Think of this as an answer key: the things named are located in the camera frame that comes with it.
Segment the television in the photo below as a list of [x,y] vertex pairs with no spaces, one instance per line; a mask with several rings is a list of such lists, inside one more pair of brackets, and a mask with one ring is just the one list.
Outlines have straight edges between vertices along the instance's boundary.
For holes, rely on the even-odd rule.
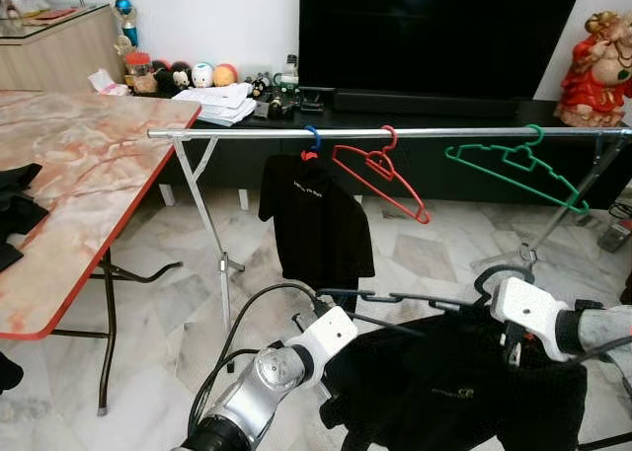
[[336,90],[341,110],[507,115],[575,1],[300,0],[300,85]]

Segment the white wall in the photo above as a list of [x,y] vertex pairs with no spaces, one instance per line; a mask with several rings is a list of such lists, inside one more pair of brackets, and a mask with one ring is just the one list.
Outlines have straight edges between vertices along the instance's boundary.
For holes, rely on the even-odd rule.
[[[154,58],[171,62],[184,59],[190,64],[201,60],[232,62],[242,72],[252,73],[271,68],[278,71],[285,56],[298,51],[298,0],[131,1],[138,8],[140,45]],[[572,47],[587,36],[586,19],[601,10],[632,11],[632,0],[577,0],[535,99],[559,98]],[[628,113],[628,123],[632,123],[632,107]]]

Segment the clothes rack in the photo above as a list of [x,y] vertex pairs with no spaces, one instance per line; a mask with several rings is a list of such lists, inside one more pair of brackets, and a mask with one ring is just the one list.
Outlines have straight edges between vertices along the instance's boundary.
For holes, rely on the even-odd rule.
[[[581,199],[596,182],[599,176],[610,166],[616,159],[623,148],[632,143],[632,128],[616,127],[616,128],[589,128],[589,127],[543,127],[547,136],[558,138],[585,138],[595,139],[599,143],[607,143],[604,146],[603,153],[594,158],[592,168],[584,177],[578,186],[579,195],[577,199]],[[533,129],[529,127],[491,127],[491,128],[397,128],[397,134],[400,138],[494,138],[502,136],[524,136],[532,137]],[[371,138],[390,138],[391,132],[386,129],[319,129],[318,133],[322,138],[326,139],[371,139]],[[177,128],[157,128],[150,129],[147,132],[149,138],[170,139],[175,147],[178,160],[182,166],[187,184],[191,190],[194,201],[199,211],[204,229],[211,236],[215,248],[217,250],[219,261],[219,275],[222,290],[222,310],[224,326],[226,333],[230,331],[230,295],[228,287],[228,272],[230,268],[238,271],[244,271],[245,267],[234,262],[224,250],[219,234],[213,224],[212,218],[208,211],[208,206],[204,202],[198,187],[198,178],[206,168],[210,157],[215,149],[217,142],[221,139],[230,140],[248,140],[248,139],[313,139],[314,134],[307,129],[177,129]],[[206,148],[203,152],[201,160],[195,169],[192,169],[187,154],[185,152],[184,142],[201,139],[208,140]],[[509,261],[511,259],[519,259],[527,262],[528,266],[533,266],[537,262],[536,250],[562,222],[566,214],[569,212],[568,206],[560,206],[546,227],[530,244],[522,244],[518,246],[517,252],[502,254],[493,258],[478,261],[479,264],[497,263],[501,261]]]

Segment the red table edge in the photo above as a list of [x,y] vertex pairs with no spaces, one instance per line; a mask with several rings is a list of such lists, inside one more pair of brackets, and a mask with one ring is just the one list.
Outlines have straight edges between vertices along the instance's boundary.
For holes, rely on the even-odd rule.
[[[198,118],[198,115],[200,112],[201,112],[201,107],[197,108],[196,113],[194,113],[194,115],[191,117],[191,119],[189,120],[185,128],[189,128],[193,125],[193,123]],[[167,164],[171,156],[174,154],[174,152],[175,150],[172,145],[169,151],[165,154],[165,156],[161,160],[161,162],[158,164],[156,169],[147,179],[147,182],[145,183],[145,185],[140,189],[140,191],[136,195],[136,198],[131,202],[131,204],[127,208],[127,211],[123,214],[121,219],[118,221],[117,225],[114,227],[114,229],[112,230],[112,232],[110,233],[106,241],[104,242],[103,246],[101,247],[101,249],[99,249],[95,253],[94,258],[88,264],[83,274],[81,275],[79,280],[77,280],[77,283],[75,283],[75,286],[73,286],[72,290],[70,290],[70,293],[68,294],[66,299],[63,301],[61,306],[59,306],[59,309],[54,314],[52,319],[48,322],[48,324],[38,333],[27,333],[27,334],[0,333],[0,338],[19,339],[19,340],[38,340],[38,339],[44,339],[46,336],[50,335],[52,330],[54,330],[57,324],[61,321],[61,318],[63,318],[63,315],[65,315],[66,311],[68,311],[68,308],[70,308],[70,305],[72,304],[72,302],[75,300],[75,298],[81,291],[81,288],[83,288],[83,286],[86,284],[86,282],[90,278],[90,274],[95,269],[99,261],[103,258],[103,255],[106,252],[106,250],[110,248],[112,243],[120,234],[120,231],[122,231],[122,228],[125,227],[125,224],[127,224],[127,221],[136,210],[136,207],[138,207],[138,204],[140,204],[140,201],[142,200],[142,198],[147,194],[151,186],[154,184],[154,182],[156,181],[156,178],[158,178],[158,175],[160,175],[160,172],[162,172],[162,169],[165,167],[165,165]]]

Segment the clothes hanger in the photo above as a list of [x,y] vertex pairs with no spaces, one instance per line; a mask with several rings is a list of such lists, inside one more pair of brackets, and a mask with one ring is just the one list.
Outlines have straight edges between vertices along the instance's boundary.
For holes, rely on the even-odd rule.
[[[500,180],[503,180],[504,182],[511,183],[512,185],[515,185],[519,188],[526,189],[527,191],[530,191],[534,194],[542,196],[543,198],[548,199],[549,201],[555,202],[561,206],[565,206],[574,212],[578,212],[582,214],[588,212],[589,205],[585,201],[582,201],[582,205],[580,207],[575,205],[575,203],[577,202],[577,198],[580,195],[580,192],[573,185],[571,185],[571,183],[566,178],[564,178],[561,175],[556,174],[555,171],[553,170],[553,167],[551,167],[550,165],[546,164],[545,162],[543,162],[542,160],[540,160],[539,158],[533,155],[533,151],[531,150],[531,148],[538,145],[544,138],[544,130],[542,129],[542,127],[540,127],[539,125],[535,125],[534,123],[528,124],[527,127],[530,127],[537,132],[538,134],[537,139],[533,140],[532,142],[525,142],[522,145],[517,145],[516,147],[506,147],[503,145],[489,145],[488,146],[488,145],[482,145],[480,143],[471,143],[467,145],[460,145],[459,147],[453,147],[453,146],[447,147],[443,153],[450,160],[454,160],[455,162],[462,163],[464,165],[467,165],[468,167],[475,168],[476,170],[487,173],[488,175],[492,175]],[[523,170],[524,172],[528,172],[528,173],[532,173],[533,170],[535,170],[537,167],[542,167],[548,172],[551,178],[553,178],[557,182],[561,182],[571,192],[571,197],[566,201],[557,199],[556,197],[553,197],[550,194],[547,194],[538,189],[532,188],[521,182],[517,182],[516,180],[512,180],[511,178],[501,175],[500,173],[493,172],[492,170],[476,165],[473,162],[464,160],[461,158],[461,154],[463,151],[466,151],[466,150],[483,150],[486,152],[500,151],[503,153],[503,156],[501,158],[503,163],[506,163],[507,165],[511,165],[514,168],[518,168],[519,170]],[[524,151],[524,153],[529,159],[529,164],[526,166],[517,162],[513,162],[512,160],[509,159],[510,155],[519,153],[522,150]]]
[[309,147],[309,151],[301,152],[300,158],[303,162],[307,162],[312,158],[318,158],[318,152],[320,152],[320,145],[322,143],[322,137],[320,136],[320,133],[318,133],[318,130],[316,130],[311,125],[307,125],[305,127],[305,130],[309,130],[314,134],[314,137],[316,137],[316,143]]
[[[418,222],[422,224],[428,224],[429,222],[431,222],[431,216],[429,213],[426,212],[426,206],[424,205],[424,202],[420,200],[419,196],[417,195],[415,190],[411,188],[408,182],[404,180],[404,178],[402,178],[402,176],[399,173],[397,173],[397,171],[395,170],[395,167],[393,166],[393,162],[391,161],[390,158],[388,158],[388,155],[386,155],[387,151],[393,150],[397,146],[397,138],[398,138],[397,132],[390,125],[383,125],[382,129],[388,130],[389,132],[391,132],[391,135],[392,135],[391,143],[389,145],[385,145],[382,148],[382,150],[379,150],[379,151],[374,150],[372,152],[367,153],[364,150],[360,150],[357,147],[351,147],[349,145],[335,145],[334,151],[332,153],[332,160],[337,165],[339,165],[343,170],[349,173],[352,177],[354,177],[356,180],[363,183],[367,187],[371,188],[376,194],[386,199],[395,207],[404,211],[406,214],[408,214],[409,216],[411,216]],[[403,185],[404,188],[406,188],[408,193],[411,195],[411,197],[419,205],[419,209],[417,210],[417,212],[411,211],[402,203],[396,201],[395,199],[390,197],[388,194],[385,194],[380,189],[374,187],[370,182],[365,180],[363,177],[358,175],[354,170],[352,170],[343,162],[338,160],[337,156],[339,152],[345,151],[345,150],[349,150],[351,152],[362,155],[364,157],[364,163],[366,164],[366,166],[370,168],[371,170],[373,170],[375,173],[377,173],[379,176],[381,176],[387,182],[392,182],[394,180],[397,180],[401,185]]]

